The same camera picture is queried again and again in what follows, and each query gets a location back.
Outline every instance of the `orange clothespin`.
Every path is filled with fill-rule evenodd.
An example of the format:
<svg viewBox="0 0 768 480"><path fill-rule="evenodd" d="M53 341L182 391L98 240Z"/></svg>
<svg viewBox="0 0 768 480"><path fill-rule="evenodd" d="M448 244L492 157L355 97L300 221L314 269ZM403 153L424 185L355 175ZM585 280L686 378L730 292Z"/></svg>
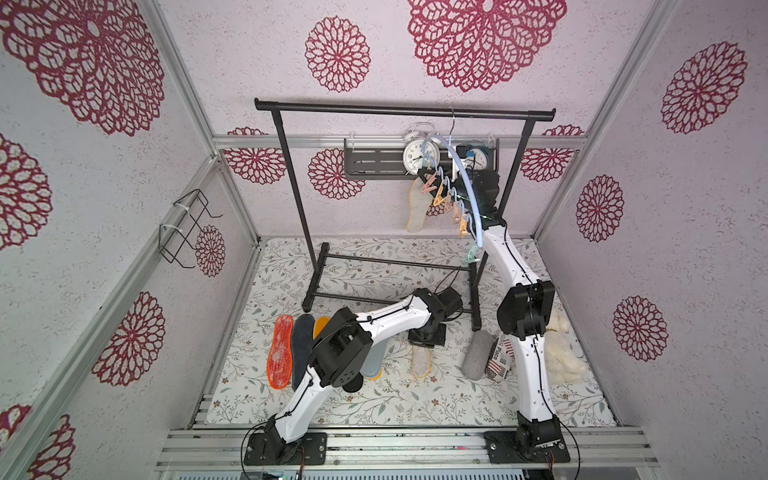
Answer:
<svg viewBox="0 0 768 480"><path fill-rule="evenodd" d="M428 194L429 192L431 192L431 191L433 191L434 189L437 188L437 187L433 187L432 186L432 182L435 181L436 178L437 178L437 172L435 172L434 174L429 176L429 178L427 179L427 183L425 183L422 186L422 193L423 194Z"/></svg>
<svg viewBox="0 0 768 480"><path fill-rule="evenodd" d="M462 215L462 224L458 227L458 235L461 238L464 238L467 236L467 215Z"/></svg>
<svg viewBox="0 0 768 480"><path fill-rule="evenodd" d="M453 202L453 223L458 223L462 219L462 209L458 202Z"/></svg>
<svg viewBox="0 0 768 480"><path fill-rule="evenodd" d="M440 182L440 188L437 190L437 194L435 195L435 201L432 202L433 207L439 207L441 203L445 201L446 198L448 198L448 195L442 196L442 188L445 186L445 182Z"/></svg>

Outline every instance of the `clothes rack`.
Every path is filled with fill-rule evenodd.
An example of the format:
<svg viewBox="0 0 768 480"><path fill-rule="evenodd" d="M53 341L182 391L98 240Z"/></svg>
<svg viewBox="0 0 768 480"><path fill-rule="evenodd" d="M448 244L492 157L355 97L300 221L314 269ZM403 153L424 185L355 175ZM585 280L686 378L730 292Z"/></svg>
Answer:
<svg viewBox="0 0 768 480"><path fill-rule="evenodd" d="M301 201L301 194L299 192L299 185L296 182L296 171L293 169L293 161L290 156L290 149L288 148L288 140L286 139L286 133L283 128L283 111L305 111L305 112L326 112L326 113L340 113L340 114L379 114L379 115L408 115L415 117L451 117L451 118L494 118L502 120L521 120L525 121L523 125L522 134L520 136L520 143L518 144L517 151L515 152L515 159L512 161L512 168L507 178L507 183L504 187L504 193L502 194L501 202L498 206L498 215L502 216L504 209L509 200L509 194L512 191L512 186L515 183L515 177L520 169L520 162L523 158L523 153L528 145L528 139L531 137L533 127L537 121L553 121L555 109L551 111L506 111L506 110L484 110L474 108L426 108L426 107L400 107L400 106L387 106L387 105L344 105L344 104L312 104L312 103L290 103L290 102L278 102L278 101L261 101L258 98L253 99L253 103L256 105L256 109L259 111L269 111L272 113L272 119L277 129L277 137L280 140L280 147L283 150L283 158L286 162L286 169L288 171L288 178L290 179L291 189L293 190L293 198L296 201L296 209L299 212L299 219L301 220L301 227L304 230L304 238L306 240L306 247L310 252L310 259L312 260L313 275L310 281L310 286L307 289L306 296L302 302L302 309L304 312L309 312L312 309L312 304L315 297L335 298L341 300L352 300L370 303L394 303L396 300L382 300L373 299L367 297L357 297L348 295L336 295L332 293L318 292L320 279L323 276L323 268L328 258L340 258L345 260L358 260L362 262L383 262L392 263L398 265L411 265L420 266L424 268L439 268L443 270L459 270L465 271L469 274L470 285L470 309L462 309L464 313L472 314L472 330L480 330L482 321L480 319L480 297L478 294L478 285L482 277L485 264L488 261L488 254L483 253L480 267L476 268L474 263L470 263L468 266L448 266L448 265L433 265L430 263L420 262L402 262L398 260L385 260L371 257L356 257L348 255L335 255L329 253L330 245L324 242L320 247L319 256L315 255L315 249L312 245L312 237L310 236L310 229L306 222L306 214L304 213L304 206Z"/></svg>

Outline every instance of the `blue tube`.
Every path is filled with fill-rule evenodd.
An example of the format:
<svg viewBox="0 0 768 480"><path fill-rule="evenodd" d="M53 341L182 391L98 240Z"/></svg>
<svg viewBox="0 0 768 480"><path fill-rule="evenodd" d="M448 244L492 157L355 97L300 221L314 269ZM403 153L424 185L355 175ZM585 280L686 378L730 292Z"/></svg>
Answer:
<svg viewBox="0 0 768 480"><path fill-rule="evenodd" d="M437 134L431 134L426 138L426 140L424 140L424 144L422 145L422 155L424 156L424 158L429 158L427 154L427 144L433 140L437 140L441 144L445 145L445 147L448 149L448 153L451 155L451 158L453 158L453 163L456 164L456 167L458 168L458 172L462 175L462 180L464 180L464 186L467 187L469 202L472 204L472 215L475 217L475 221L473 222L475 224L474 225L475 241L477 242L478 247L482 248L482 221L480 220L480 209L478 208L478 201L477 199L475 199L475 191L472 189L472 182L469 181L467 170L464 168L464 164L462 163L461 159L458 157L458 154L456 153L456 149L452 147L450 142L448 142L445 138Z"/></svg>

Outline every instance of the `transparent tube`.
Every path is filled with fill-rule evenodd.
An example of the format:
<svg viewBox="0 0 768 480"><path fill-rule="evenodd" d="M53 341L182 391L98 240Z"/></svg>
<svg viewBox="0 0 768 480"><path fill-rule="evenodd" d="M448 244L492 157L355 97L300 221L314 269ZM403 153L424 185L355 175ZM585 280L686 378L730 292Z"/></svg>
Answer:
<svg viewBox="0 0 768 480"><path fill-rule="evenodd" d="M473 224L474 228L473 231L475 233L475 241L477 241L478 247L482 248L482 222L480 220L480 209L478 208L478 201L475 198L475 191L472 189L472 182L469 181L469 176L467 175L467 170L464 168L464 164L462 163L462 160L458 157L458 153L456 153L456 149L451 146L450 142L448 142L445 138L443 138L440 135L437 134L431 134L429 135L426 140L424 140L424 144L422 145L422 155L424 158L429 158L429 155L427 154L427 144L430 141L436 141L440 144L445 145L445 148L448 149L448 153L453 159L453 163L458 168L458 172L462 175L462 180L464 180L464 186L467 187L467 195L469 195L469 203L472 204L472 216L474 217ZM430 167L434 167L435 170L439 169L438 165L438 159L432 158L432 165ZM439 169L439 172L441 174L441 179L444 176L442 174L442 168Z"/></svg>

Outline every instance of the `robotic arm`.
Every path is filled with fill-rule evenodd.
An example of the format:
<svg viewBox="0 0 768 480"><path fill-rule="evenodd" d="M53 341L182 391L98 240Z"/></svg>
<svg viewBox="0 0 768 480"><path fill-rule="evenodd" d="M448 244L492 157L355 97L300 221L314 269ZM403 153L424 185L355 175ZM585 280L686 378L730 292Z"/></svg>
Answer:
<svg viewBox="0 0 768 480"><path fill-rule="evenodd" d="M498 324L504 333L517 337L512 345L521 388L518 448L527 454L563 441L560 422L553 416L544 361L554 287L531 270L506 237L504 227L484 230L483 240L508 290L498 308ZM412 341L428 339L461 307L461 296L449 287L441 293L417 289L400 302L371 312L352 313L346 307L336 312L315 340L307 371L293 398L266 424L264 440L274 458L280 458L290 450L288 445L306 434L315 412L334 388L359 375L373 345L406 330Z"/></svg>

